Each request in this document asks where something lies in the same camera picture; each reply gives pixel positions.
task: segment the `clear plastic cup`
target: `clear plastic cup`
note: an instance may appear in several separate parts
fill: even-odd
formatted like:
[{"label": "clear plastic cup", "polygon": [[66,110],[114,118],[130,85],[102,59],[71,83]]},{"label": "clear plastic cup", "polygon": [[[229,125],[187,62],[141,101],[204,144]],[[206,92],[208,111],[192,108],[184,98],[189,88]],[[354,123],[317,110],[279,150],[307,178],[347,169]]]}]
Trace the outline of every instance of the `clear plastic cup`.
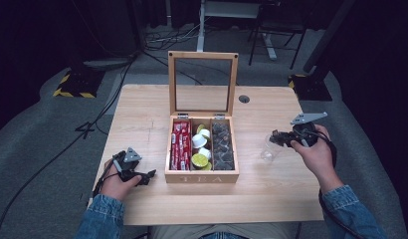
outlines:
[{"label": "clear plastic cup", "polygon": [[270,136],[270,134],[266,136],[265,147],[261,152],[261,158],[268,162],[275,160],[276,156],[283,150],[282,146],[270,142]]}]

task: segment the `open lid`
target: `open lid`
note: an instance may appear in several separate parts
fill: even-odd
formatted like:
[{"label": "open lid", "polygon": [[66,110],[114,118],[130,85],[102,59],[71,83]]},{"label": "open lid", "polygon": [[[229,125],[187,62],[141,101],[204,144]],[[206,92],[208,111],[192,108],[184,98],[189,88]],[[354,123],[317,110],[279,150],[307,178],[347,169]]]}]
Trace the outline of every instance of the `open lid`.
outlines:
[{"label": "open lid", "polygon": [[[237,53],[168,52],[170,114],[232,116],[238,69]],[[185,81],[195,81],[195,85]]]}]

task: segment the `hand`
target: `hand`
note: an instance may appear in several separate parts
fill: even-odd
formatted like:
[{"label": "hand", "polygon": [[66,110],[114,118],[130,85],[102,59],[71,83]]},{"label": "hand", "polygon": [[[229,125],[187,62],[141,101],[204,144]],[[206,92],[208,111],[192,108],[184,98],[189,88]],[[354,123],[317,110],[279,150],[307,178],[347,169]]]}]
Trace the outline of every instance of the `hand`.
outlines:
[{"label": "hand", "polygon": [[[111,160],[104,164],[104,168],[107,168],[109,163],[111,163]],[[138,182],[141,180],[141,176],[137,175],[131,180],[123,182],[117,175],[117,169],[114,164],[110,167],[104,178],[106,177],[107,179],[103,183],[100,194],[112,197],[119,201],[122,201],[126,197],[129,190],[136,186],[136,184],[138,184]]]},{"label": "hand", "polygon": [[[324,126],[316,124],[315,129],[329,138],[328,131]],[[306,167],[318,179],[322,193],[343,185],[334,170],[330,148],[323,139],[318,138],[312,147],[304,147],[297,141],[292,141],[291,146],[303,157]]]}]

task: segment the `person's right hand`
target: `person's right hand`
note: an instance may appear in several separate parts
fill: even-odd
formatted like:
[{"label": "person's right hand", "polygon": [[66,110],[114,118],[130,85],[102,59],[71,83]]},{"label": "person's right hand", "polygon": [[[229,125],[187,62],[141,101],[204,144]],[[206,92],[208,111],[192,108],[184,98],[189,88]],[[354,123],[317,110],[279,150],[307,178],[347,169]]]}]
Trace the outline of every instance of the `person's right hand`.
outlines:
[{"label": "person's right hand", "polygon": [[[329,138],[324,126],[316,124],[315,129]],[[291,146],[303,157],[306,167],[318,179],[322,193],[343,185],[334,170],[330,148],[323,139],[318,138],[316,144],[311,147],[302,146],[297,141],[292,141]]]}]

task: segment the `chair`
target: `chair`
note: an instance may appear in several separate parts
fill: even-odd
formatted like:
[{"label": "chair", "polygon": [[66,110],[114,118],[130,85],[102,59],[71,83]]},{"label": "chair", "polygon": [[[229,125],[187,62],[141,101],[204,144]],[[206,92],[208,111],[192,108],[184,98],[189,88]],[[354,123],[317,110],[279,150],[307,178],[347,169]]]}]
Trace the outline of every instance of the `chair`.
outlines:
[{"label": "chair", "polygon": [[[251,66],[253,61],[254,50],[259,33],[266,33],[290,36],[283,47],[273,46],[272,48],[296,51],[290,67],[290,69],[292,69],[306,34],[305,15],[308,14],[309,12],[306,9],[301,7],[299,3],[293,0],[271,0],[263,2],[259,7],[256,25],[248,37],[249,42],[254,34],[253,48],[251,50],[248,65]],[[298,46],[296,48],[287,48],[287,44],[291,41],[295,34],[301,34]]]}]

